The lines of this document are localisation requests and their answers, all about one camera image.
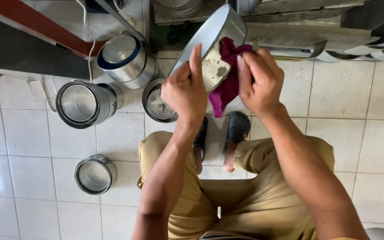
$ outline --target black crocs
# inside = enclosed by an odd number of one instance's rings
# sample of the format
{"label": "black crocs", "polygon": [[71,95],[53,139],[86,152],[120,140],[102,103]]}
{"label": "black crocs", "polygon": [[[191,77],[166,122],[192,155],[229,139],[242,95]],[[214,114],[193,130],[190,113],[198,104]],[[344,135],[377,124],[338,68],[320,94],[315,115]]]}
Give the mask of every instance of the black crocs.
{"label": "black crocs", "polygon": [[240,143],[247,139],[250,132],[250,120],[247,115],[242,112],[232,112],[229,117],[229,124],[227,126],[226,142],[224,143],[223,156],[226,152],[228,143]]}
{"label": "black crocs", "polygon": [[207,137],[207,126],[208,119],[204,116],[204,120],[202,120],[201,127],[199,129],[198,134],[196,134],[195,140],[193,141],[192,146],[199,146],[202,149],[201,157],[202,161],[204,161],[205,154],[205,138]]}

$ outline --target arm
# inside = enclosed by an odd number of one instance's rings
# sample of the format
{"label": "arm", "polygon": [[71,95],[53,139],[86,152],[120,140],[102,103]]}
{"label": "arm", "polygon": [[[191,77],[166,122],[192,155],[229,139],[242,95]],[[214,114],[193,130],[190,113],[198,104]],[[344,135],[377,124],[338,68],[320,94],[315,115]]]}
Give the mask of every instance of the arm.
{"label": "arm", "polygon": [[284,72],[270,53],[247,52],[238,58],[238,68],[241,100],[272,136],[285,180],[308,207],[318,239],[369,240],[343,185],[280,103]]}
{"label": "arm", "polygon": [[168,218],[182,191],[186,157],[207,107],[201,48],[197,45],[190,61],[181,65],[162,85],[161,97],[179,118],[173,136],[143,183],[132,239],[168,239]]}

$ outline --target purple cloth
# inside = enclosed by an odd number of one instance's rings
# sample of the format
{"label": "purple cloth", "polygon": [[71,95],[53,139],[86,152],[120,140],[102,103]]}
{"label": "purple cloth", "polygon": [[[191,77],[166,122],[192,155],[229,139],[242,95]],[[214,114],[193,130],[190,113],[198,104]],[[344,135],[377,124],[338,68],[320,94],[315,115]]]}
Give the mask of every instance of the purple cloth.
{"label": "purple cloth", "polygon": [[224,37],[220,41],[221,60],[228,63],[231,68],[221,84],[208,95],[208,101],[213,107],[214,117],[222,117],[227,104],[238,96],[239,82],[236,56],[244,51],[253,52],[253,47],[248,44],[235,47],[233,40],[228,37]]}

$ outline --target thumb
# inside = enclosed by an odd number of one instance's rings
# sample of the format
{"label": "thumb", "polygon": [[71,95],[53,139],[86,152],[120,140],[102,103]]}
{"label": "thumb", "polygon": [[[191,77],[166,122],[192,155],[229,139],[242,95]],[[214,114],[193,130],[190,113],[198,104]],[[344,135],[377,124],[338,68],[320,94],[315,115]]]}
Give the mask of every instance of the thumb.
{"label": "thumb", "polygon": [[247,96],[253,92],[250,67],[240,55],[236,56],[236,62],[238,64],[239,97]]}
{"label": "thumb", "polygon": [[196,45],[189,58],[189,67],[191,70],[192,81],[202,81],[202,67],[201,67],[201,51],[202,43]]}

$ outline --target fingernail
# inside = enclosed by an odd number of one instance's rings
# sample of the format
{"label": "fingernail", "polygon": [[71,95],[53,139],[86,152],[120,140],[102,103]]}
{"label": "fingernail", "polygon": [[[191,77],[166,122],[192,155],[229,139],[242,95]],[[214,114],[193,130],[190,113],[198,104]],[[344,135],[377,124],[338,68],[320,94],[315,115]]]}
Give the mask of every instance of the fingernail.
{"label": "fingernail", "polygon": [[243,68],[244,59],[241,57],[241,55],[236,56],[236,64],[238,65],[238,68]]}
{"label": "fingernail", "polygon": [[198,57],[201,57],[201,53],[202,53],[202,43],[199,43],[197,46],[196,46],[196,51],[197,51],[197,54],[196,56]]}

